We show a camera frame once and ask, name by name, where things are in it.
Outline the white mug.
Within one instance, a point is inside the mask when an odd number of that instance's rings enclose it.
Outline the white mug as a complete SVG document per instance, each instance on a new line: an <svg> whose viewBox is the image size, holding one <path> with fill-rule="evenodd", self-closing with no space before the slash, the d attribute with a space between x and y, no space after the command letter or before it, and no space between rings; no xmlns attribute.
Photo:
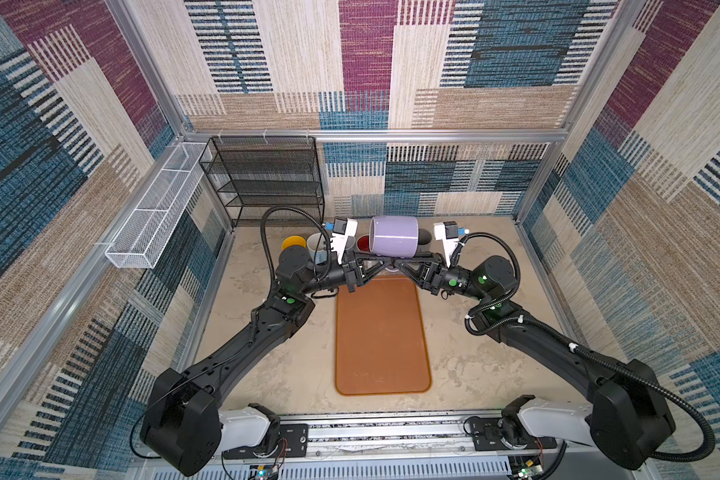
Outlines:
<svg viewBox="0 0 720 480"><path fill-rule="evenodd" d="M370 236L368 234L360 236L356 240L356 249L360 252L370 252Z"/></svg>

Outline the purple mug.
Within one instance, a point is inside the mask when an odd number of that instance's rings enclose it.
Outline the purple mug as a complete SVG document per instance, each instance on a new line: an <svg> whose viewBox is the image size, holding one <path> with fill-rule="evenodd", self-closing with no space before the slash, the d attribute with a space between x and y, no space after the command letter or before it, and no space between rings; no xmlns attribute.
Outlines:
<svg viewBox="0 0 720 480"><path fill-rule="evenodd" d="M412 258L418 248L418 231L415 217L375 216L370 224L370 252L379 256Z"/></svg>

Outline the light blue mug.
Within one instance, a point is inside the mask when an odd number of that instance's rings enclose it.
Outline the light blue mug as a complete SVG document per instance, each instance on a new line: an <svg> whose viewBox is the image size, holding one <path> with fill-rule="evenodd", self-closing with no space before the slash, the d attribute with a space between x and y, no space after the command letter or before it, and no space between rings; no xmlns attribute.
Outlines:
<svg viewBox="0 0 720 480"><path fill-rule="evenodd" d="M314 264L321 265L328 261L331 251L330 236L316 232L307 238L306 245Z"/></svg>

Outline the brown plastic tray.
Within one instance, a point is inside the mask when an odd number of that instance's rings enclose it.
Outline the brown plastic tray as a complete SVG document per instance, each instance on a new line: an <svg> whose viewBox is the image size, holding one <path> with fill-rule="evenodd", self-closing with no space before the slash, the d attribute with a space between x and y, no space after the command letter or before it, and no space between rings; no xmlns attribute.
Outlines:
<svg viewBox="0 0 720 480"><path fill-rule="evenodd" d="M418 289L380 276L336 301L335 386L344 396L423 393L430 361Z"/></svg>

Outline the yellow mug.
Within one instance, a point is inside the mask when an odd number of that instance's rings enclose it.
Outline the yellow mug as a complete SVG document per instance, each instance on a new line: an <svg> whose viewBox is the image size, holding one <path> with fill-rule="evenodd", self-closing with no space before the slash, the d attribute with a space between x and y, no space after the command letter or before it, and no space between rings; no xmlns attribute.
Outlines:
<svg viewBox="0 0 720 480"><path fill-rule="evenodd" d="M299 235L292 235L282 241L281 250L285 251L291 247L307 248L307 240Z"/></svg>

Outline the black mug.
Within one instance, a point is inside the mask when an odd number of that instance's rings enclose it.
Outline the black mug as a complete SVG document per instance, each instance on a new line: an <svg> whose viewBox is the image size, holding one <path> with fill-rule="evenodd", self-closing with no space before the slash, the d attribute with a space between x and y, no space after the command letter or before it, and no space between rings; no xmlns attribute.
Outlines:
<svg viewBox="0 0 720 480"><path fill-rule="evenodd" d="M431 255L430 244L433 240L433 235L429 230L419 229L417 239L417 251L418 257L429 257Z"/></svg>

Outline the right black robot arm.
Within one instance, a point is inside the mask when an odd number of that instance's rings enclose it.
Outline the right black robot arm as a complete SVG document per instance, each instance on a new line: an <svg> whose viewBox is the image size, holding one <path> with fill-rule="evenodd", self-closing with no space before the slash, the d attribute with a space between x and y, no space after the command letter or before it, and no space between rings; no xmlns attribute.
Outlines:
<svg viewBox="0 0 720 480"><path fill-rule="evenodd" d="M517 256L498 236L492 239L505 251L472 270L459 266L469 233L452 252L417 254L396 259L395 268L417 286L436 294L462 295L477 300L464 325L473 336L489 336L535 359L565 380L591 404L584 427L594 445L613 463L638 469L647 459L692 463L707 458L716 447L713 428L689 402L662 387L645 363L623 363L592 350L536 319L513 301L521 281ZM689 452L664 452L661 445L676 424L669 409L675 404L698 425L701 444Z"/></svg>

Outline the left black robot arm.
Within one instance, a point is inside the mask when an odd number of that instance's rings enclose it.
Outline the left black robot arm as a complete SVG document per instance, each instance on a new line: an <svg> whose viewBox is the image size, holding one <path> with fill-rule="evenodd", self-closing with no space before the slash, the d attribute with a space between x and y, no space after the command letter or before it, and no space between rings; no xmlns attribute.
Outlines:
<svg viewBox="0 0 720 480"><path fill-rule="evenodd" d="M295 206L267 209L260 226L265 228L269 217L280 212L295 213L317 229L327 248L325 260L317 261L301 246L286 248L277 259L266 250L270 285L249 323L204 359L182 371L160 374L132 429L131 440L148 447L150 458L168 462L186 477L227 451L243 448L263 457L281 452L279 417L257 403L222 414L228 395L259 361L304 326L315 308L313 294L361 287L395 261L417 253L416 240L403 248L373 242L368 253L349 252L344 246L349 219L337 218L325 226Z"/></svg>

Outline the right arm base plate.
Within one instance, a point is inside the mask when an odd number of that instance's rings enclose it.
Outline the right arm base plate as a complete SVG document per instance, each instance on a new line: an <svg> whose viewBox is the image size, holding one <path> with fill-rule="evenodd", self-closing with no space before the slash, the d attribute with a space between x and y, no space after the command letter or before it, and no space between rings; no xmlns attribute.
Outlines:
<svg viewBox="0 0 720 480"><path fill-rule="evenodd" d="M476 451L555 450L551 437L533 437L518 420L504 417L470 416L462 424Z"/></svg>

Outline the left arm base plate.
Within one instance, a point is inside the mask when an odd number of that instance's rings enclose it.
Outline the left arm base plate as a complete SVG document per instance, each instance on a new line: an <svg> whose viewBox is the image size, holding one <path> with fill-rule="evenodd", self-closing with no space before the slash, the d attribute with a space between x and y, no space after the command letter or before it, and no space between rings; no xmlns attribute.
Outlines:
<svg viewBox="0 0 720 480"><path fill-rule="evenodd" d="M272 443L264 439L254 447L236 447L222 452L224 460L274 460L281 458L303 458L307 454L309 425L306 423L285 424L279 427L279 433Z"/></svg>

